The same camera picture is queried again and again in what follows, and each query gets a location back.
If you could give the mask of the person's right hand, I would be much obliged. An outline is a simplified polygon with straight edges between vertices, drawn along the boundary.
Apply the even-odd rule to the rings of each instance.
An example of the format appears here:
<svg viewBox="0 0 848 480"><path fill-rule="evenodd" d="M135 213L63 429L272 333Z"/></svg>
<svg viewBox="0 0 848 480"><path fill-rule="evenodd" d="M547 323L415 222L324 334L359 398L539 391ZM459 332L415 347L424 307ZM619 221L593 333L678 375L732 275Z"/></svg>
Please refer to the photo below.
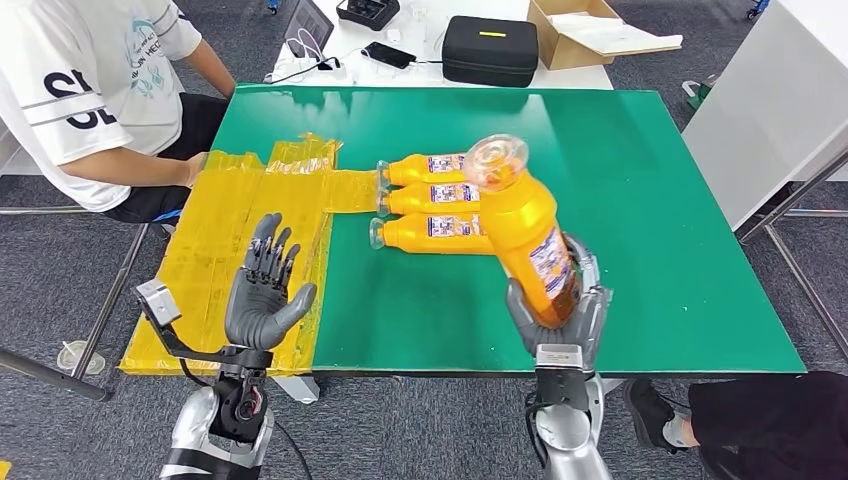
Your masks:
<svg viewBox="0 0 848 480"><path fill-rule="evenodd" d="M207 163L208 155L208 152L199 152L186 161L188 170L186 180L183 182L185 187L194 187L199 174Z"/></svg>

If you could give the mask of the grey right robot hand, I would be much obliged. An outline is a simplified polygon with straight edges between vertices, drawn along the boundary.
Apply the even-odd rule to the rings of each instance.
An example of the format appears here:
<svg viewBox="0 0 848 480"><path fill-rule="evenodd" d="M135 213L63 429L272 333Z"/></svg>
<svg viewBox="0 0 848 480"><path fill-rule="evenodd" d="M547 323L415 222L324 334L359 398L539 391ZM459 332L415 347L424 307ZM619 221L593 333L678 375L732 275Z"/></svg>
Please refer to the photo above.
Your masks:
<svg viewBox="0 0 848 480"><path fill-rule="evenodd" d="M541 315L530 307L514 278L507 283L506 305L523 346L536 365L589 372L595 368L612 291L601 285L597 259L584 242L571 235L566 235L565 240L571 258L578 264L580 281L578 303L568 321L555 329L541 326Z"/></svg>

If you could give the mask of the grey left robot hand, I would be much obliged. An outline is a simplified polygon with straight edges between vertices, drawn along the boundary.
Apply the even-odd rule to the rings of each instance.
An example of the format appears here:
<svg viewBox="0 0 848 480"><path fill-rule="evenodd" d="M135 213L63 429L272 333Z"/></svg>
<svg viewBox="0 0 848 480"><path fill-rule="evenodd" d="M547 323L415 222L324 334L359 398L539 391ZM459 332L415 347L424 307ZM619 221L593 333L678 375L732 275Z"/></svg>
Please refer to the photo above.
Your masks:
<svg viewBox="0 0 848 480"><path fill-rule="evenodd" d="M269 351L312 308L317 285L304 283L296 293L290 281L298 243L288 243L292 230L281 213L262 216L236 271L225 314L225 334L234 345Z"/></svg>

